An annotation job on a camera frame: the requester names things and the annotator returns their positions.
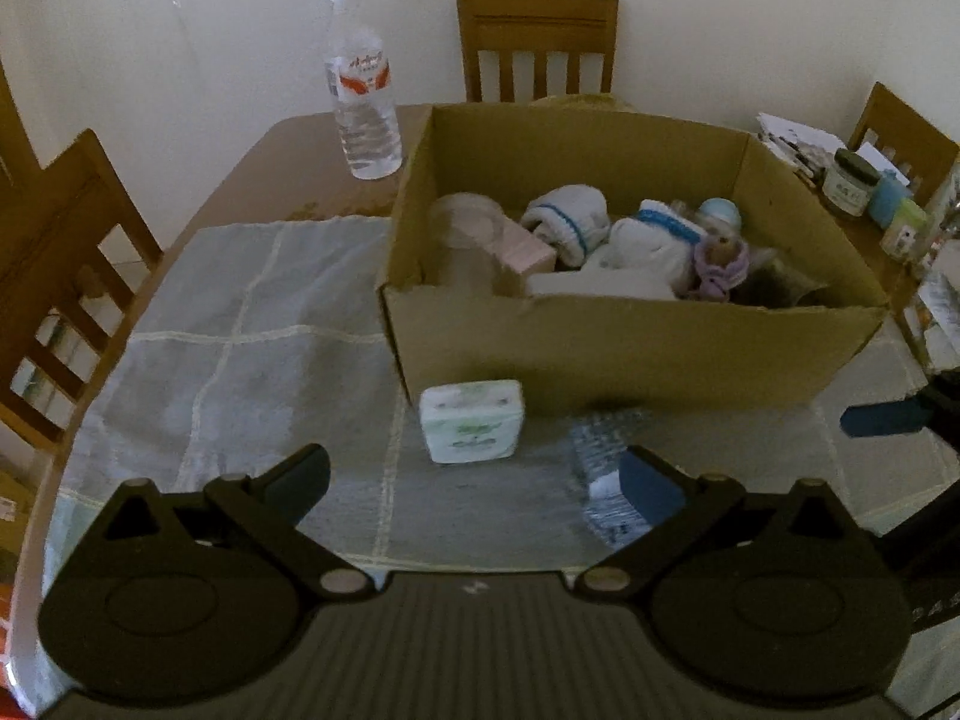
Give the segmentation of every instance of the white paper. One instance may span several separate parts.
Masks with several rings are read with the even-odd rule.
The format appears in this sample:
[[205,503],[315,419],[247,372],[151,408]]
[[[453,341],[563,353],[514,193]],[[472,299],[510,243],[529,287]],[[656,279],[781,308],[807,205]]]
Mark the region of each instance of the white paper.
[[877,168],[880,172],[886,172],[887,170],[892,170],[896,172],[896,180],[901,182],[902,185],[908,187],[910,186],[910,179],[907,178],[903,173],[896,169],[889,159],[887,159],[883,154],[877,151],[877,148],[870,143],[864,143],[863,146],[856,150],[861,157],[863,157],[867,162]]
[[846,143],[836,135],[816,127],[808,127],[806,124],[791,122],[790,119],[781,119],[779,116],[771,116],[768,113],[761,113],[757,119],[760,121],[763,132],[782,138],[792,145],[808,143],[810,146],[819,146],[832,154],[836,153],[838,148],[847,147]]
[[0,495],[0,519],[6,522],[13,522],[16,519],[16,501],[11,501],[10,498],[3,498]]

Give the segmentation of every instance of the wall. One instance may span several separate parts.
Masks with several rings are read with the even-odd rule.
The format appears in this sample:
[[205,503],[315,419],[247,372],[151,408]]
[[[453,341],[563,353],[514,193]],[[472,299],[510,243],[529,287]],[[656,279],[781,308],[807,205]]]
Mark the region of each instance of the wall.
[[[93,127],[162,244],[280,119],[328,109],[323,0],[16,0],[0,52],[41,157]],[[846,134],[893,0],[621,0],[614,91],[642,110]],[[365,0],[402,103],[462,100],[454,0]]]
[[896,0],[877,78],[960,141],[960,0]]

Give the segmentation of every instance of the jar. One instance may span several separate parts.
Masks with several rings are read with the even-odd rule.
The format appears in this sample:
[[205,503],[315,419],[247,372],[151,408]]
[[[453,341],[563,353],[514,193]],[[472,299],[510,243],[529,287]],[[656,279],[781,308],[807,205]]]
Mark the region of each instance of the jar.
[[848,148],[838,148],[824,177],[827,208],[838,215],[862,217],[878,183],[880,173],[873,165]]

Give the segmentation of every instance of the bottle label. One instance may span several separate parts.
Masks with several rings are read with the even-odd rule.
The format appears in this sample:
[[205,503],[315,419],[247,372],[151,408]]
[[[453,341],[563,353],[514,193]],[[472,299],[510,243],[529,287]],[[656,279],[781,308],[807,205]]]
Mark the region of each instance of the bottle label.
[[390,62],[383,52],[341,59],[336,69],[337,98],[348,103],[390,86]]

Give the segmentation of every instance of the jar lid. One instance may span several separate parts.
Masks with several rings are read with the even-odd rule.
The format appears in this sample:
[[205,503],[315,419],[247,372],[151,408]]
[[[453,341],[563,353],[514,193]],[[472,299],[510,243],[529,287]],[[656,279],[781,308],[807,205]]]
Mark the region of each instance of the jar lid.
[[880,173],[877,168],[871,165],[859,154],[853,153],[848,148],[838,148],[835,154],[837,165],[842,170],[846,170],[854,178],[863,181],[867,186],[877,186],[880,183]]

